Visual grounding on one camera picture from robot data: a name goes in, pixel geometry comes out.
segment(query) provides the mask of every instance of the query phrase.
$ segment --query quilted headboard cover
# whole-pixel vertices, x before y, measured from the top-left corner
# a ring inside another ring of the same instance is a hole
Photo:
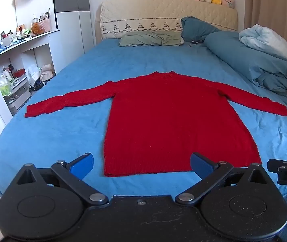
[[[101,4],[102,38],[130,31],[182,31],[181,18],[194,16],[221,30],[237,30],[237,11],[198,0],[108,0]]]

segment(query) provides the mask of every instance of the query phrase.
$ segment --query blue bed sheet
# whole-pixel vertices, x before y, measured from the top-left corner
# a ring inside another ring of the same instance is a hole
[[[287,105],[279,96],[253,85],[214,55],[205,45],[179,47],[119,47],[119,40],[104,40],[52,79],[28,102],[92,88],[106,81],[175,71],[227,83]],[[58,159],[72,161],[91,152],[94,168],[84,181],[108,197],[112,195],[167,195],[173,197],[200,180],[194,172],[103,176],[103,140],[112,99],[91,105],[64,108],[52,114],[24,118],[24,106],[0,136],[0,192],[4,192],[25,163],[49,167]],[[287,117],[231,103],[257,143],[264,167],[268,159],[287,160]],[[277,176],[270,173],[276,182]],[[279,187],[283,195],[287,187]]]

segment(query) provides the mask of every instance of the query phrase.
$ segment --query red sweater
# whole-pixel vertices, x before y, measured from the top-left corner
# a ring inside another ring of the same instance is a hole
[[[155,72],[52,97],[27,106],[25,117],[110,97],[105,176],[190,171],[193,152],[236,167],[261,163],[256,143],[228,100],[287,116],[284,105],[236,87]]]

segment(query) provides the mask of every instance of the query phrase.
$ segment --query desk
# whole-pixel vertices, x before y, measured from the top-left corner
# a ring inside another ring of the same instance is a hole
[[[43,64],[50,63],[53,63],[56,74],[59,73],[66,66],[60,40],[60,31],[55,30],[11,46],[0,53],[0,72],[2,66],[5,66],[10,60],[10,63],[16,70],[24,68],[26,73],[28,72],[28,67],[33,64],[42,67]],[[12,119],[1,92],[0,116],[5,125]]]

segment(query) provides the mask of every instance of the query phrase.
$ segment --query sweater sleeve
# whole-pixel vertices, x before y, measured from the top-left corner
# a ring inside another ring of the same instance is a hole
[[[119,82],[106,82],[91,89],[79,90],[65,95],[54,96],[47,100],[27,106],[25,117],[53,113],[64,107],[75,107],[100,102],[115,96]]]
[[[224,83],[212,82],[199,77],[193,77],[193,79],[203,82],[206,86],[216,88],[220,95],[225,96],[232,102],[244,105],[252,109],[276,115],[287,116],[287,107],[285,105],[278,102],[273,102],[267,97],[260,97]]]

